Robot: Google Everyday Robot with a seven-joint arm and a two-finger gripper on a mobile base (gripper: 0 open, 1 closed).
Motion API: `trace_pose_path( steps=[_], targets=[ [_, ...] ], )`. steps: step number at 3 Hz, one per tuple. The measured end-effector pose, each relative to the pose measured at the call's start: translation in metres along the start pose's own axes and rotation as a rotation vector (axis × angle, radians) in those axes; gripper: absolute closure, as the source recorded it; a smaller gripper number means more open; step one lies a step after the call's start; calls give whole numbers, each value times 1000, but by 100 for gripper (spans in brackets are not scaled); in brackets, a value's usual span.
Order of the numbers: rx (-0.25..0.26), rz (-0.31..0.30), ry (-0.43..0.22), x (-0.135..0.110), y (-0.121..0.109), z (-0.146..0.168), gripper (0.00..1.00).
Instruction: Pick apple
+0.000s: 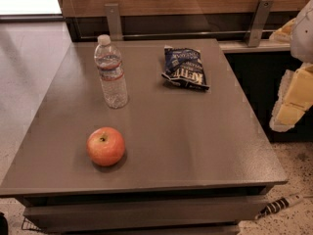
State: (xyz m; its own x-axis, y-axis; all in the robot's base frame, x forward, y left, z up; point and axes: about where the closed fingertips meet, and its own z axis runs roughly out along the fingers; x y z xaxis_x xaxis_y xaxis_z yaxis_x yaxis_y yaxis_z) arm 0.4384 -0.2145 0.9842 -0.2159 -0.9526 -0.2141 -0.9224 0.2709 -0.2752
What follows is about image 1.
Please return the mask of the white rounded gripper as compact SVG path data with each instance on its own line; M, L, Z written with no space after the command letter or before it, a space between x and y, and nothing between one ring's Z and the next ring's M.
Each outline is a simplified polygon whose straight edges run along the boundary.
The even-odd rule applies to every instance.
M291 42L291 55L303 64L296 71L286 70L278 90L269 126L286 132L301 120L313 106L313 0L295 19L285 23L269 37L271 41Z

